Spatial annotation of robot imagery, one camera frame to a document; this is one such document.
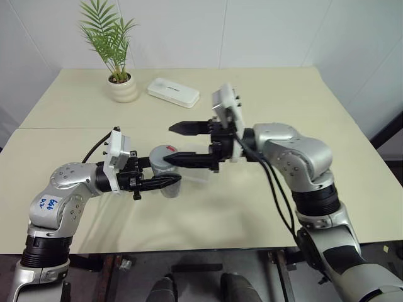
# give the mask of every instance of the white box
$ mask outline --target white box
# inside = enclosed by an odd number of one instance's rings
[[[151,96],[177,104],[182,107],[191,108],[199,100],[200,92],[196,89],[171,82],[162,77],[154,79],[147,88]]]

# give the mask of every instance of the potted plant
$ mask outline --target potted plant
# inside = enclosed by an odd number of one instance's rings
[[[128,32],[136,24],[131,19],[124,23],[115,11],[115,5],[107,5],[108,0],[100,3],[91,0],[90,4],[81,2],[81,13],[86,17],[80,24],[81,31],[92,49],[98,52],[102,61],[111,72],[108,85],[116,102],[134,101],[138,95],[134,78],[126,71],[126,55],[129,45]]]

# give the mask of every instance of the table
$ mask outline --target table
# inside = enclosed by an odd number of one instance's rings
[[[5,146],[0,155],[0,236],[7,244],[1,245],[0,253],[22,252],[32,199],[45,188],[54,169],[82,160],[112,126],[120,125],[132,138],[139,156],[148,156],[163,143],[185,149],[189,144],[207,147],[206,135],[182,137],[167,128],[181,120],[209,119],[210,95],[225,81],[241,95],[247,126],[288,123],[332,148],[339,197],[360,242],[403,238],[400,184],[315,68],[135,73],[142,87],[164,76],[199,89],[201,99],[191,109],[144,93],[133,103],[114,103],[103,91],[106,75],[103,70],[63,70]],[[102,148],[97,150],[90,162],[102,160],[101,152]],[[133,201],[129,193],[107,193],[90,199],[71,253],[295,245],[256,163],[221,164],[220,173],[211,173],[206,184],[184,180],[176,199],[165,199],[157,191],[142,196]]]

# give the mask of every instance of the handwritten label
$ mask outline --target handwritten label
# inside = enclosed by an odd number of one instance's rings
[[[39,199],[39,207],[43,210],[52,211],[54,208],[56,208],[57,203],[59,203],[60,200],[62,200],[60,197],[43,195]]]

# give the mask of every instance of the bolt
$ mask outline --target bolt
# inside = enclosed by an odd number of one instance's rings
[[[119,271],[128,271],[132,267],[132,261],[127,259],[122,259],[122,263],[120,264]]]

